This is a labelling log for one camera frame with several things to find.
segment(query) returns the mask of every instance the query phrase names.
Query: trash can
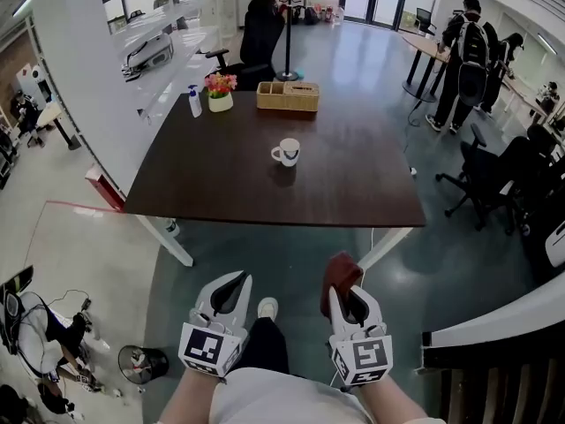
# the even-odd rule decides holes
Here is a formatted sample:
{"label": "trash can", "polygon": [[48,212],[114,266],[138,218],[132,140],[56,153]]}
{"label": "trash can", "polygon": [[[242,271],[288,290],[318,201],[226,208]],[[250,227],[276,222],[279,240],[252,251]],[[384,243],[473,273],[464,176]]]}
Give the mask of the trash can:
{"label": "trash can", "polygon": [[126,379],[136,385],[151,382],[167,374],[169,360],[159,349],[126,345],[117,355],[117,364]]}

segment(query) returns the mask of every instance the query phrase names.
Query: table top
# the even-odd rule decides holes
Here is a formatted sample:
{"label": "table top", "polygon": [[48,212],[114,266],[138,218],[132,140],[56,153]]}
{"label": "table top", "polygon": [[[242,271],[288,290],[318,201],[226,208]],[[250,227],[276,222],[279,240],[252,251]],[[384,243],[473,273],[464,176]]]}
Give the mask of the table top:
{"label": "table top", "polygon": [[[124,211],[233,223],[416,227],[426,218],[392,127],[366,96],[322,96],[318,113],[259,110],[254,92],[192,116],[180,95],[139,169]],[[294,168],[273,160],[300,142]]]}
{"label": "table top", "polygon": [[430,57],[434,57],[442,63],[447,63],[449,59],[450,49],[446,48],[445,52],[438,53],[438,44],[433,39],[425,38],[424,36],[414,33],[403,34],[403,39],[412,47],[424,52]]}
{"label": "table top", "polygon": [[536,102],[536,96],[538,95],[534,90],[528,87],[522,79],[519,77],[514,77],[511,79],[508,75],[504,76],[502,79],[505,85],[507,85],[516,95],[522,99],[522,101],[528,105],[533,110],[536,110],[540,115],[547,117],[547,113],[538,105]]}
{"label": "table top", "polygon": [[47,105],[37,118],[37,125],[43,127],[53,121],[55,118],[61,116],[61,107],[57,102],[47,102]]}

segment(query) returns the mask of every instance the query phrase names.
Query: ceiling light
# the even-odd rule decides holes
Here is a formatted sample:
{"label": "ceiling light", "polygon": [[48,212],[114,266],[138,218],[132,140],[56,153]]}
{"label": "ceiling light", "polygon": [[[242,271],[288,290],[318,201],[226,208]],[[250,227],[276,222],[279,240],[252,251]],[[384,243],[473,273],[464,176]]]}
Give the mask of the ceiling light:
{"label": "ceiling light", "polygon": [[18,8],[16,8],[16,10],[11,14],[12,17],[16,18],[19,16],[19,14],[21,14],[23,11],[26,10],[27,6],[29,5],[29,3],[32,0],[23,0],[19,5]]}
{"label": "ceiling light", "polygon": [[550,52],[552,52],[554,55],[557,55],[557,52],[553,47],[551,47],[551,44],[547,42],[546,38],[544,38],[541,34],[538,34],[538,38],[544,43],[544,45]]}

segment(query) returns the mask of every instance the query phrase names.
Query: floor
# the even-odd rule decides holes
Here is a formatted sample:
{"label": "floor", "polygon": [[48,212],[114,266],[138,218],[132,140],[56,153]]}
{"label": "floor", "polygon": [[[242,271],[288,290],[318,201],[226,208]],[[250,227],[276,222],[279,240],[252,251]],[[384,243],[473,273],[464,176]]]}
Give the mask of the floor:
{"label": "floor", "polygon": [[[41,133],[45,148],[22,147],[11,177],[0,192],[0,281],[34,266],[30,291],[49,303],[65,291],[85,291],[90,313],[101,335],[87,340],[95,375],[107,395],[92,395],[66,382],[61,388],[88,422],[139,423],[141,397],[117,368],[117,354],[126,344],[140,345],[146,326],[147,302],[159,244],[134,216],[113,212],[84,179],[92,164],[81,148],[69,151],[57,131]],[[84,292],[71,291],[51,308],[71,317]],[[18,358],[0,349],[0,383],[7,382],[40,406],[45,420],[72,422],[46,411],[34,383]],[[114,398],[118,388],[123,398]]]}
{"label": "floor", "polygon": [[[284,37],[274,55],[283,68]],[[415,373],[420,363],[420,334],[464,322],[521,297],[535,287],[518,235],[504,233],[504,214],[489,217],[476,232],[472,206],[451,219],[443,210],[461,194],[447,183],[437,184],[437,172],[457,174],[462,164],[461,140],[471,140],[470,122],[483,132],[488,149],[500,153],[514,136],[524,132],[515,118],[497,103],[494,119],[472,112],[453,137],[436,134],[424,121],[435,104],[422,105],[413,115],[420,127],[407,125],[416,100],[401,86],[414,50],[400,34],[376,27],[343,23],[340,26],[296,26],[292,31],[291,67],[306,81],[324,90],[353,89],[374,103],[374,117],[394,126],[398,143],[418,170],[418,194],[427,226],[410,236],[374,265],[364,287],[380,302],[388,332],[393,336],[395,367],[392,376],[430,413],[439,402],[436,378]],[[422,61],[416,77],[426,67]],[[524,112],[518,117],[524,118]],[[506,123],[507,131],[501,132]],[[147,386],[143,396],[144,422],[154,422],[175,389],[183,367],[177,358],[182,323],[200,288],[222,274],[244,269],[253,275],[247,325],[260,299],[268,295],[280,304],[277,323],[287,337],[293,373],[329,383],[335,369],[324,343],[330,325],[319,312],[320,288],[328,259],[348,251],[355,259],[367,253],[383,230],[287,228],[222,223],[180,222],[178,240],[195,258],[184,268],[164,250],[159,252],[149,296],[145,345],[160,347],[171,367],[167,376]]]}

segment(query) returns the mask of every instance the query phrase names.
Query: white mug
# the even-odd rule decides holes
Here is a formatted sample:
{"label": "white mug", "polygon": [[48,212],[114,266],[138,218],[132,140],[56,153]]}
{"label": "white mug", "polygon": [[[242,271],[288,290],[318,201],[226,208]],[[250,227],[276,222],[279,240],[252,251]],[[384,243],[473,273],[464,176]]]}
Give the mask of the white mug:
{"label": "white mug", "polygon": [[284,166],[294,166],[298,162],[300,155],[300,143],[293,138],[285,138],[281,144],[271,151],[271,156]]}

